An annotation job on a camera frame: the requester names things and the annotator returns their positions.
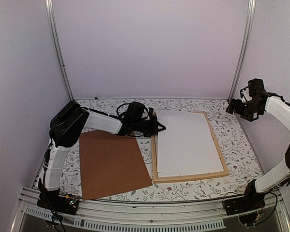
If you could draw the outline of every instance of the black cable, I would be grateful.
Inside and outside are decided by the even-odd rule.
[[[248,88],[248,86],[245,87],[245,88],[242,88],[242,89],[240,90],[241,98],[245,98],[246,102],[248,102],[248,101],[247,101],[247,98],[246,98],[245,95],[244,95],[244,91],[245,91],[247,88]]]
[[[123,106],[125,106],[125,105],[129,105],[129,104],[131,104],[131,102],[130,102],[130,103],[124,103],[124,104],[118,106],[118,108],[116,109],[116,113],[117,113],[119,119],[122,119],[123,116],[124,116],[124,114],[125,114],[125,112],[119,114],[119,109],[120,109],[121,107],[123,107]],[[145,107],[145,111],[147,112],[147,115],[146,115],[145,117],[142,117],[140,120],[146,120],[146,119],[148,118],[148,116],[149,116],[149,111],[148,111],[147,107]]]
[[[287,101],[285,101],[285,99],[284,99],[284,97],[283,97],[283,96],[279,96],[279,97],[280,97],[280,99],[282,100],[282,102],[283,102],[284,104],[286,104],[286,105],[290,106],[290,103],[289,103],[289,102],[287,102]]]
[[[226,197],[229,193],[233,193],[233,194],[236,194],[236,195],[238,195],[238,196],[242,196],[242,195],[243,195],[243,194],[238,194],[238,193],[236,193],[236,192],[227,192],[227,193],[223,196],[223,198],[222,198],[222,207],[223,207],[224,209],[227,209],[227,208],[225,207],[225,205],[224,205],[224,199],[225,199],[225,197]]]
[[[61,122],[60,124],[58,124],[58,125],[56,125],[56,126],[50,128],[50,130],[49,130],[49,136],[50,136],[50,138],[52,138],[52,137],[51,137],[51,134],[52,134],[53,130],[54,130],[55,128],[58,128],[59,126],[63,125],[64,123],[66,123],[67,120],[68,120],[68,119],[66,119],[66,120],[64,120],[63,122]]]
[[[132,137],[132,138],[138,138],[138,137],[142,137],[143,135],[132,135],[132,134],[128,134],[128,137]]]
[[[52,140],[52,138],[50,138],[50,143],[48,145],[47,150],[44,153],[44,162],[43,162],[44,172],[46,172],[48,165],[49,165],[50,150],[51,150],[52,146],[53,146],[53,140]]]
[[[46,178],[46,173],[44,172],[44,176],[43,176],[43,184],[45,184],[45,178]],[[65,227],[64,227],[64,225],[63,225],[63,223],[62,223],[62,220],[60,220],[60,215],[58,214],[58,212],[56,211],[56,209],[52,206],[52,204],[51,204],[51,202],[50,202],[50,200],[48,199],[48,197],[47,197],[47,194],[43,194],[43,196],[44,196],[44,198],[46,199],[46,201],[48,202],[48,204],[49,204],[49,206],[50,206],[50,208],[51,208],[51,213],[52,213],[52,217],[51,217],[51,219],[52,219],[52,223],[54,224],[55,222],[54,222],[54,218],[53,218],[53,216],[55,216],[58,220],[59,220],[59,222],[60,222],[60,224],[61,224],[61,227],[62,227],[62,229],[63,229],[63,232],[66,232],[66,229],[65,229]],[[53,228],[57,231],[57,232],[61,232],[61,231],[59,231],[57,228],[56,228],[56,226],[53,226]]]
[[[276,197],[276,203],[275,203],[274,209],[273,209],[273,211],[270,213],[270,215],[265,220],[263,220],[262,222],[259,222],[259,223],[255,224],[255,226],[260,225],[260,224],[264,223],[265,221],[267,221],[273,215],[273,213],[276,210],[277,203],[278,203],[278,196],[275,193],[272,193],[272,192],[270,192],[270,194],[272,194],[272,195],[274,195]]]

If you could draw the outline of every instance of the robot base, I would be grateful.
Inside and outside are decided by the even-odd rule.
[[[78,204],[79,202],[75,202],[73,205],[69,204],[69,199],[66,199],[65,197],[59,196],[59,190],[46,192],[48,200],[51,202],[51,206],[47,199],[44,198],[42,194],[40,194],[39,199],[37,201],[37,206],[52,210],[52,208],[55,208],[57,212],[70,214],[70,215],[76,215]]]
[[[244,213],[250,210],[259,209],[265,206],[264,200],[247,204],[244,197],[223,201],[227,215]]]

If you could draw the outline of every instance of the wooden frame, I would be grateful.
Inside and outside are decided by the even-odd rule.
[[[208,123],[209,129],[211,131],[211,135],[215,144],[215,147],[217,149],[223,171],[221,172],[215,172],[215,173],[206,173],[206,174],[196,174],[196,175],[183,175],[183,176],[170,176],[170,177],[158,177],[158,171],[157,171],[157,156],[156,156],[156,136],[151,137],[151,146],[152,146],[152,157],[153,157],[153,182],[154,183],[173,183],[173,182],[185,182],[185,181],[193,181],[193,180],[203,180],[203,179],[212,179],[212,178],[218,178],[218,177],[224,177],[229,174],[226,161],[222,155],[222,152],[220,150],[218,141],[216,139],[216,136],[214,134],[213,128],[207,118],[207,115],[205,112],[194,112],[197,114],[204,114],[206,121]]]

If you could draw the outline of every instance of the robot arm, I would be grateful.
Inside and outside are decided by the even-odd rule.
[[[240,91],[242,100],[232,99],[227,108],[227,112],[241,115],[248,121],[254,121],[267,112],[273,115],[290,131],[290,104],[281,96],[266,92],[263,81],[253,79],[248,82],[248,87]],[[272,189],[290,183],[290,145],[285,153],[285,158],[265,175],[248,183],[244,198],[239,204],[240,211],[252,210],[260,206],[264,196]],[[231,200],[226,201],[227,212],[239,213],[234,210],[238,203]]]
[[[119,114],[119,109],[124,105],[128,105],[127,110]],[[76,201],[71,200],[72,196],[67,196],[66,199],[60,197],[59,186],[65,158],[83,128],[107,131],[119,136],[133,136],[132,133],[138,131],[145,137],[151,137],[166,129],[153,115],[153,109],[147,109],[139,102],[119,106],[117,116],[113,116],[70,101],[50,122],[50,142],[39,179],[41,195],[38,206],[58,212],[76,213]]]

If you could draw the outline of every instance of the wooden board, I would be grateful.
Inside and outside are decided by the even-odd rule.
[[[154,183],[173,183],[173,182],[185,182],[185,181],[193,181],[193,180],[204,180],[204,179],[212,179],[212,178],[218,178],[218,177],[224,177],[229,174],[226,161],[222,155],[222,152],[220,150],[218,141],[216,139],[216,136],[214,134],[213,128],[211,124],[209,123],[209,120],[207,118],[207,115],[205,112],[194,112],[197,114],[204,114],[206,121],[208,123],[209,129],[211,131],[211,135],[214,141],[214,145],[217,149],[223,171],[221,172],[214,172],[214,173],[206,173],[206,174],[196,174],[196,175],[183,175],[183,176],[170,176],[170,177],[159,177],[158,171],[157,171],[157,154],[156,154],[156,136],[151,137],[151,145],[152,145],[152,157],[153,157],[153,182]]]
[[[152,185],[136,138],[101,130],[79,138],[83,200],[92,200]]]

